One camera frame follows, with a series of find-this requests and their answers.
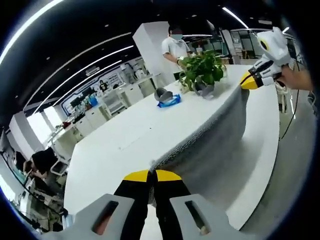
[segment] white desk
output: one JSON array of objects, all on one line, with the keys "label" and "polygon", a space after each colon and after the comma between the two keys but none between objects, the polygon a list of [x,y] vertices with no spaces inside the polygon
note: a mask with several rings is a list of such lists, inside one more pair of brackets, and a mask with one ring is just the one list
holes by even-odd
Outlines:
[{"label": "white desk", "polygon": [[[216,85],[225,89],[212,100],[189,92],[182,96],[182,103],[157,108],[154,97],[148,96],[79,142],[69,166],[64,207],[75,214],[102,195],[113,194],[127,174],[149,169],[221,108],[249,68],[249,65],[227,65],[228,79]],[[179,92],[176,83],[167,89],[175,94]],[[222,165],[214,174],[217,183],[207,178],[198,184],[198,192],[225,209],[230,224],[236,229],[240,229],[254,211],[272,173],[279,137],[275,87],[252,91],[246,113],[242,141],[234,149],[228,149],[234,153],[231,159],[221,159]],[[199,167],[207,165],[200,162]],[[152,206],[148,209],[141,239],[162,239],[155,209]]]}]

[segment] floor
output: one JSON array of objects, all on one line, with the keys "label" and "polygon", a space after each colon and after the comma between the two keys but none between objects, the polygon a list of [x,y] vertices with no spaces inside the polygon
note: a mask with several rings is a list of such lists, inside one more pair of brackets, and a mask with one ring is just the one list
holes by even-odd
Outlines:
[{"label": "floor", "polygon": [[[297,91],[293,90],[289,112],[280,113],[280,138],[287,129],[295,107]],[[307,102],[307,91],[300,91],[295,114],[285,137],[279,141],[277,157],[269,186],[256,210],[241,231],[266,237],[283,219],[300,192],[313,150],[316,117]]]}]

